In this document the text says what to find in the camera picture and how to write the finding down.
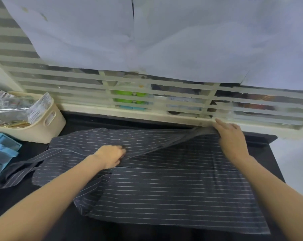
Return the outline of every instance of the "blue storage drawer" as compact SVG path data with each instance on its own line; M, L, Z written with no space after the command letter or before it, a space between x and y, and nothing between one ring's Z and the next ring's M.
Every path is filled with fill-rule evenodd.
M13 157L16 157L21 144L0 133L0 173Z

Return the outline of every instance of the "white paper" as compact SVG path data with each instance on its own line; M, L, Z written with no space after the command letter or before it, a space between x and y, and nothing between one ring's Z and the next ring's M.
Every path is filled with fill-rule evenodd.
M39 100L36 101L27 111L28 123L36 123L40 117L46 112L53 102L52 97L47 92Z
M131 0L2 0L49 65L131 70Z
M303 90L303 0L133 0L146 74Z

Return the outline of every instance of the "forearm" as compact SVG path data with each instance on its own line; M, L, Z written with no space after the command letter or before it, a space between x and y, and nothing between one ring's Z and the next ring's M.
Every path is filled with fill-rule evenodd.
M289 240L303 241L303 196L253 157L233 161Z
M0 241L43 239L73 198L102 170L95 160L85 158L9 209L0 217Z

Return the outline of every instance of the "hand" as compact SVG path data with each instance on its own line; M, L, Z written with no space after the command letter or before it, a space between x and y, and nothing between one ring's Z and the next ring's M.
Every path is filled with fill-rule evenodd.
M122 146L105 145L101 146L91 157L95 158L103 170L117 166L125 153L126 150Z
M216 119L213 126L221 135L220 145L225 156L232 163L235 163L240 159L248 159L250 155L248 153L245 136L240 126L224 123L219 119Z

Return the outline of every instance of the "striped fabric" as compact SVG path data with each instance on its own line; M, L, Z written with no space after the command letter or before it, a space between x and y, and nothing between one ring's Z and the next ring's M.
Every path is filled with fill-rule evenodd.
M43 186L106 144L127 154L103 170L78 194L82 215L135 224L177 225L249 234L269 228L250 184L225 158L213 128L191 130L108 130L74 132L54 138L49 149L5 170L3 188L30 171Z

